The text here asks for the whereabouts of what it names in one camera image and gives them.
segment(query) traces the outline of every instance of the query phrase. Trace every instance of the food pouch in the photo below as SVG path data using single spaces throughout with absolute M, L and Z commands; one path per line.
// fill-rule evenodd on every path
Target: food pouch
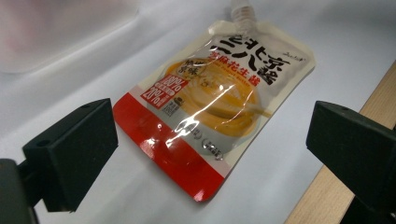
M 314 68 L 312 52 L 244 1 L 114 106 L 121 128 L 197 202 Z

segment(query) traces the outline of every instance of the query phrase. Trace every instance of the red label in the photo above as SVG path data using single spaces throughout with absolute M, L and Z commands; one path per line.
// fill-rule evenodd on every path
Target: red label
M 148 88 L 143 94 L 140 95 L 149 104 L 159 109 L 165 105 L 172 97 L 174 97 L 179 91 L 181 91 L 189 81 L 168 75 L 163 79 L 154 83 L 153 86 Z
M 197 202 L 224 181 L 187 142 L 129 93 L 114 105 L 114 119 L 138 146 Z M 171 145 L 166 144 L 174 139 Z

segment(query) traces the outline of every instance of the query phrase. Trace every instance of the white surface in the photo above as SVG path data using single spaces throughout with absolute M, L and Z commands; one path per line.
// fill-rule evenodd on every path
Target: white surface
M 137 0 L 0 1 L 0 71 L 24 73 L 130 21 Z
M 271 21 L 311 47 L 315 70 L 297 87 L 235 166 L 218 194 L 196 203 L 119 131 L 120 146 L 76 213 L 61 223 L 283 223 L 320 162 L 305 148 L 316 100 L 360 110 L 396 59 L 396 2 L 250 0 Z M 117 32 L 45 69 L 0 74 L 0 158 L 24 160 L 21 147 L 80 105 L 113 104 L 134 84 L 216 20 L 230 2 L 145 0 Z

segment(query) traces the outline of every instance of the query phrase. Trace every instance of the product label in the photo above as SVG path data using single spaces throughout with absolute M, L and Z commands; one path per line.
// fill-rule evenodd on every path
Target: product label
M 315 64 L 306 47 L 266 26 L 265 35 L 207 33 L 114 106 L 121 128 L 197 202 L 215 194 Z

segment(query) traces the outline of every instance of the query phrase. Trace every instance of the spout pouch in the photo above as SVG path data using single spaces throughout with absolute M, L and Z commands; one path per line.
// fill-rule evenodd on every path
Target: spout pouch
M 217 21 L 119 99 L 114 117 L 195 201 L 204 201 L 314 66 L 305 45 L 268 22 L 246 34 Z

